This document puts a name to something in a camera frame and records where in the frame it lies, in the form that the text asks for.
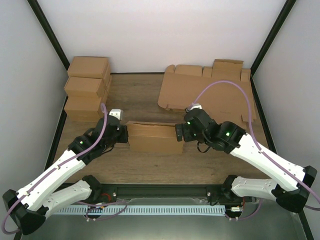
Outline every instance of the flattened cardboard box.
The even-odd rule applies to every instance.
[[[101,103],[106,103],[111,87],[112,77],[110,77],[108,86],[103,97],[69,97],[64,110],[71,121],[75,122],[96,122],[104,116],[101,110]]]
[[[242,61],[216,59],[213,67],[170,65],[166,68],[158,105],[167,110],[187,108],[209,85],[228,80],[239,85],[249,98],[251,121],[257,119],[250,84],[250,69],[242,69]],[[217,123],[231,121],[242,128],[249,122],[248,107],[242,92],[235,86],[219,83],[210,87],[197,102]]]
[[[102,78],[71,76],[64,86],[69,97],[101,98],[106,88]]]
[[[182,154],[184,142],[177,141],[174,123],[129,121],[128,142],[133,152]]]
[[[69,77],[102,79],[108,65],[107,57],[75,56],[67,72]]]

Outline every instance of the gray floor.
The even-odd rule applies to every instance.
[[[246,214],[257,205],[246,204]],[[303,240],[299,217],[274,202],[244,221],[218,216],[118,216],[86,222],[80,215],[53,215],[23,240]]]

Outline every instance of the black metal frame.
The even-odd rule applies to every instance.
[[[48,20],[43,13],[39,3],[37,0],[27,0],[30,4],[34,14],[36,15],[37,19],[39,20],[42,28],[44,29],[45,33],[47,34],[52,46],[54,47],[55,51],[57,52],[59,58],[61,59],[65,69],[67,70],[70,63],[60,46],[52,28],[50,27],[50,24],[48,23]],[[289,15],[291,9],[293,8],[296,0],[287,0],[278,15],[272,29],[270,30],[261,50],[259,51],[255,61],[253,62],[253,65],[251,67],[251,74],[254,75],[257,71],[260,63],[262,62],[264,56],[266,55],[268,49],[270,48],[273,40],[277,36],[277,33],[281,29],[283,23],[285,22],[287,16]],[[127,74],[163,74],[163,72],[140,72],[140,73],[127,73]],[[263,112],[258,93],[254,84],[254,81],[252,79],[252,76],[250,78],[251,86],[252,86],[252,93],[253,97],[256,102],[258,114],[260,116],[262,127],[265,133],[265,137],[268,143],[268,147],[271,151],[276,153],[276,147],[272,140],[270,130],[266,121],[265,114]],[[49,156],[46,162],[45,169],[47,169],[54,161],[54,157],[58,148],[58,144],[60,141],[60,137],[64,128],[64,124],[66,121],[67,114],[63,110],[58,122],[58,126],[54,135],[54,139],[51,145],[51,149],[49,152]],[[221,187],[220,185],[149,185],[149,184],[135,184],[135,185],[129,185],[129,184],[104,184],[104,188],[111,188],[115,189],[117,191],[117,197],[118,198],[138,198],[138,197],[190,197],[190,198],[201,198],[207,197],[208,190],[211,190],[213,192],[218,191],[218,189]],[[306,234],[306,237],[308,240],[313,240],[313,236],[308,224],[308,221],[306,219],[305,213],[301,212],[299,213],[299,217],[304,229],[304,232]],[[14,237],[15,240],[21,239],[21,234],[17,233]]]

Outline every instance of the wooden table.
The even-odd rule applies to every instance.
[[[107,108],[122,109],[123,123],[183,123],[183,112],[168,111],[158,106],[162,79],[162,74],[113,75]],[[55,160],[75,137],[95,125],[94,122],[71,122],[67,118]],[[267,146],[260,119],[252,125],[257,140]],[[131,152],[129,145],[118,143],[113,151],[92,161],[67,182],[73,183],[85,175],[93,175],[105,184],[222,184],[230,174],[245,178],[266,177],[245,161],[224,152],[211,149],[200,153],[195,142],[185,143],[183,154],[172,155]]]

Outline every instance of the white panel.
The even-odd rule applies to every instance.
[[[62,48],[107,56],[112,72],[164,72],[170,64],[250,68],[285,0],[39,0]]]
[[[278,153],[320,171],[320,1],[297,1],[254,76]],[[320,194],[318,174],[312,188]],[[319,207],[309,197],[308,204]],[[305,210],[314,239],[319,212]]]
[[[65,100],[66,71],[26,0],[0,7],[0,193],[43,170]],[[0,219],[5,214],[0,203]],[[17,229],[11,219],[7,230]],[[0,232],[0,239],[13,239]]]

